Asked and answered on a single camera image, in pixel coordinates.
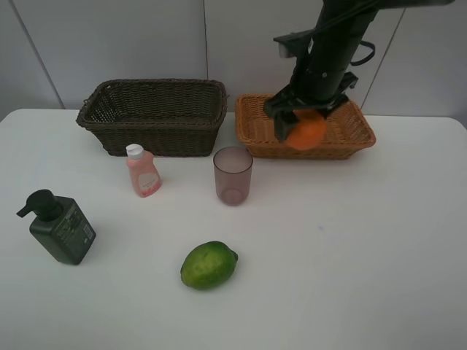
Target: white bottle cap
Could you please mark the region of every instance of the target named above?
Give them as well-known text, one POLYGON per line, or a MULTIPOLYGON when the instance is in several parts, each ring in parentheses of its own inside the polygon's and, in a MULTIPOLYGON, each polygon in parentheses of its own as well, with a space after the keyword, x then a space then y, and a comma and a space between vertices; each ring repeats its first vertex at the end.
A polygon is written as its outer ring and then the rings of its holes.
POLYGON ((143 158, 144 148, 138 144, 129 144, 126 147, 126 154, 130 159, 138 160, 143 158))

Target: orange fruit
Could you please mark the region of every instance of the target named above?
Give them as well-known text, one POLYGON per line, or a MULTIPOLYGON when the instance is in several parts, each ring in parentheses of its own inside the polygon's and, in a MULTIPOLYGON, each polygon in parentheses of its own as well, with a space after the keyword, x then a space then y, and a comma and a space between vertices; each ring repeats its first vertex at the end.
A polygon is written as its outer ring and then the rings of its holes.
POLYGON ((315 148, 326 134, 326 120, 316 109, 293 112, 300 123, 292 129, 284 144, 299 151, 315 148))

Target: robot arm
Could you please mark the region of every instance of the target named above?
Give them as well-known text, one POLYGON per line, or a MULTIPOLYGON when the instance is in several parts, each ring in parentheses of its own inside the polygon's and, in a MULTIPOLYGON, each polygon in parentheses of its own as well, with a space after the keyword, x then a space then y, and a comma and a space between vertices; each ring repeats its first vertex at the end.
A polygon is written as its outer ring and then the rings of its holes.
POLYGON ((354 88, 358 78, 346 72, 374 55, 374 45, 362 42, 363 35, 378 11, 400 7, 446 5, 454 0, 324 0, 315 29, 274 38, 281 57, 297 58, 289 85, 264 105, 274 121, 280 141, 298 124, 293 110, 317 109, 329 115, 347 101, 345 91, 354 88), (351 62, 358 45, 373 52, 361 61, 351 62))

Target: pink bottle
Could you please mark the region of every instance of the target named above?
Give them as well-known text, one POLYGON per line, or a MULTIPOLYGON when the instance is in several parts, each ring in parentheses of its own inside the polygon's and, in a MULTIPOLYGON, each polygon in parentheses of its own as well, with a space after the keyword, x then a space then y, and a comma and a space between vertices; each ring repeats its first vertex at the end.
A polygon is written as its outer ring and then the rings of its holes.
POLYGON ((138 144, 130 144, 126 147, 128 159, 126 165, 130 169, 133 189, 140 197, 152 195, 162 185, 161 177, 154 166, 154 156, 145 151, 138 144))

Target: plastic cup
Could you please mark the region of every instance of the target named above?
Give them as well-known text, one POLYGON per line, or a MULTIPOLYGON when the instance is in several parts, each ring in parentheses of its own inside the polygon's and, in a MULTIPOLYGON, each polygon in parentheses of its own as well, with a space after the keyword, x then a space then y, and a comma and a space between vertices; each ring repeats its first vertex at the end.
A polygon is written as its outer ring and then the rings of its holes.
POLYGON ((226 147, 214 156, 216 193, 228 206, 238 206, 250 193, 253 157, 242 147, 226 147))

